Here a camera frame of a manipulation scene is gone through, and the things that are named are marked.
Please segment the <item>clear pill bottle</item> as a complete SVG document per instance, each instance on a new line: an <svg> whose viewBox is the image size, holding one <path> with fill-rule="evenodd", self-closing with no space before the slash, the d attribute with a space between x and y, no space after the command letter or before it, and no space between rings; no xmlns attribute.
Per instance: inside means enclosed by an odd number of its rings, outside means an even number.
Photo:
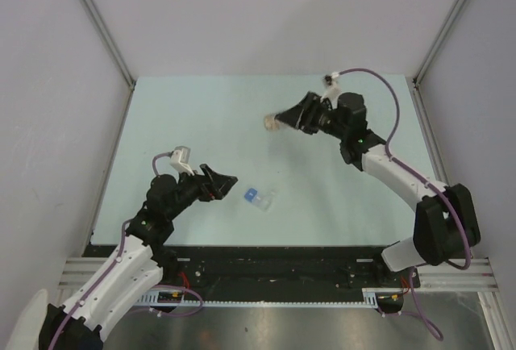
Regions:
<svg viewBox="0 0 516 350"><path fill-rule="evenodd" d="M286 125L279 121L275 114L269 114L264 117L264 128L267 131L279 131L286 128Z"/></svg>

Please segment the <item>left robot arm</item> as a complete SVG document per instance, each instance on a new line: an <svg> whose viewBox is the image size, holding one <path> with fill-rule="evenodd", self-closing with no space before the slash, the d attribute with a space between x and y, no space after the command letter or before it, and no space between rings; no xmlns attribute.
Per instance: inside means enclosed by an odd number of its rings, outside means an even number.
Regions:
<svg viewBox="0 0 516 350"><path fill-rule="evenodd" d="M117 323L154 286L177 279L177 258L165 246L173 221L195 202L224 199L237 177L202 164L199 172L154 177L136 215L106 262L60 306L48 305L40 349L101 349Z"/></svg>

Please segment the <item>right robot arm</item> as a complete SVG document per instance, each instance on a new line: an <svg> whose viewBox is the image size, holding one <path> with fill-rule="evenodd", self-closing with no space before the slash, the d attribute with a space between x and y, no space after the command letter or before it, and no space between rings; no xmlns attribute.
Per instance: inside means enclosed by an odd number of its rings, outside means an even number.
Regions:
<svg viewBox="0 0 516 350"><path fill-rule="evenodd" d="M472 195L462 184L453 186L418 173L388 153L387 144L368 128L367 109L360 94L329 98L309 92L295 106L272 116L273 123L306 134L322 131L339 140L344 162L375 177L414 211L413 235L385 248L372 266L372 278L391 286L403 269L440 265L481 241Z"/></svg>

